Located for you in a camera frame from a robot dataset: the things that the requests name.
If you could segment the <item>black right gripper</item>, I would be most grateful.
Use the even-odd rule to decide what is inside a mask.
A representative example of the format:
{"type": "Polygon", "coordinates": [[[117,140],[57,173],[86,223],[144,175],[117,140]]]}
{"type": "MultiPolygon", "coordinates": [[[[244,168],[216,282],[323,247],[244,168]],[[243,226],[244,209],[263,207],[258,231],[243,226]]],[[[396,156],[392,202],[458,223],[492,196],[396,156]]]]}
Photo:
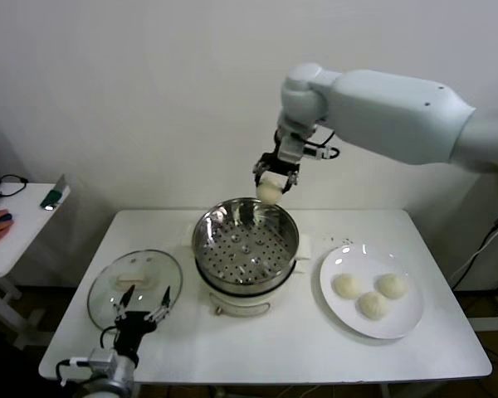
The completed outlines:
{"type": "Polygon", "coordinates": [[[252,169],[255,187],[259,187],[265,172],[287,174],[286,183],[282,188],[282,192],[287,193],[293,186],[297,185],[299,170],[300,165],[298,163],[280,160],[276,153],[263,153],[252,169]]]}

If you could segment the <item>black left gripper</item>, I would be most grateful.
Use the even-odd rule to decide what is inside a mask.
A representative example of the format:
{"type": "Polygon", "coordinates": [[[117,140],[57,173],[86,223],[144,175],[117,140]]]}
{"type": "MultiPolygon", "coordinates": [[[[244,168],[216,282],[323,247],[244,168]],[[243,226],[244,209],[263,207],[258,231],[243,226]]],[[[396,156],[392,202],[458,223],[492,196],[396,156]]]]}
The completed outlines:
{"type": "Polygon", "coordinates": [[[150,314],[125,312],[134,294],[133,285],[125,291],[118,303],[113,303],[116,317],[115,326],[118,331],[115,338],[115,350],[120,356],[137,356],[139,345],[144,335],[154,332],[156,323],[159,323],[168,315],[171,304],[170,293],[171,287],[168,286],[159,307],[150,314]]]}

